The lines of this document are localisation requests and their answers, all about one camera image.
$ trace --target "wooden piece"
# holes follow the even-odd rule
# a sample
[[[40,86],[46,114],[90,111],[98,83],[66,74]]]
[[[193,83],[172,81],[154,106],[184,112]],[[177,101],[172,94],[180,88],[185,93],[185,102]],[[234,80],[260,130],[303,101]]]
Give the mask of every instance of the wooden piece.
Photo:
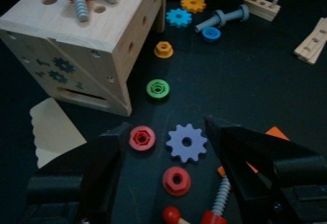
[[[312,33],[293,51],[300,60],[313,65],[327,41],[327,18],[320,18]]]
[[[68,0],[17,2],[0,37],[50,97],[130,115],[126,79],[150,27],[164,30],[164,1],[90,0],[82,23]]]
[[[278,0],[244,0],[249,8],[249,12],[262,19],[272,21],[276,17],[281,7],[277,5]]]
[[[86,142],[53,98],[48,98],[30,109],[30,116],[40,168]]]

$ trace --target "wooden toy block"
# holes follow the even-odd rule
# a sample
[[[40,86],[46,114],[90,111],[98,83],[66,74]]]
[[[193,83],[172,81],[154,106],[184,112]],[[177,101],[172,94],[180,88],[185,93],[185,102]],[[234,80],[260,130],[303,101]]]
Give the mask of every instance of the wooden toy block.
[[[297,58],[313,65],[327,40],[327,18],[320,18],[312,33],[293,51]]]
[[[68,0],[20,0],[0,18],[0,37],[48,95],[121,116],[126,79],[150,28],[164,30],[164,0],[86,2],[78,22]]]
[[[268,21],[273,20],[281,9],[277,2],[278,0],[272,0],[272,2],[268,2],[266,0],[244,0],[249,12]]]

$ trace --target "green hex nut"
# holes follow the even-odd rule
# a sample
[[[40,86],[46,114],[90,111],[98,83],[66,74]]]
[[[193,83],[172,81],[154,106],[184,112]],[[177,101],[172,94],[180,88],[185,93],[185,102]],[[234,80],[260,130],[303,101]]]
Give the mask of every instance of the green hex nut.
[[[161,99],[168,95],[168,83],[161,79],[153,79],[148,82],[146,93],[154,99]]]

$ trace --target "blue plastic nut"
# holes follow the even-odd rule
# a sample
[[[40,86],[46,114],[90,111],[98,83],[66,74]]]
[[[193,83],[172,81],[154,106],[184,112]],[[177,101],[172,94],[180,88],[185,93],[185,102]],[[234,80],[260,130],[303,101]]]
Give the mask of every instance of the blue plastic nut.
[[[214,42],[220,38],[221,32],[214,27],[206,27],[201,30],[201,35],[206,42]]]

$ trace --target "blue gear icon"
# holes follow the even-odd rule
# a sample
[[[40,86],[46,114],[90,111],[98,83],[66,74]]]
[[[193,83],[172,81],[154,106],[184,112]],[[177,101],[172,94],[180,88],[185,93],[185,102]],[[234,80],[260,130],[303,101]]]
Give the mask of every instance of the blue gear icon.
[[[74,67],[72,66],[72,64],[64,60],[62,58],[54,58],[52,60],[54,62],[54,66],[64,72],[72,74],[74,72]]]
[[[66,80],[66,78],[60,74],[60,73],[57,73],[57,72],[54,72],[54,71],[49,71],[48,72],[48,75],[57,81],[57,82],[60,82],[60,83],[68,83],[68,80]]]
[[[192,22],[192,14],[181,9],[169,10],[169,12],[165,13],[165,20],[169,26],[176,28],[186,27]]]
[[[176,131],[168,132],[169,141],[165,145],[172,148],[170,156],[180,157],[181,163],[186,163],[189,159],[196,162],[198,153],[206,152],[204,148],[206,139],[200,132],[201,129],[193,129],[189,123],[185,127],[177,124]]]

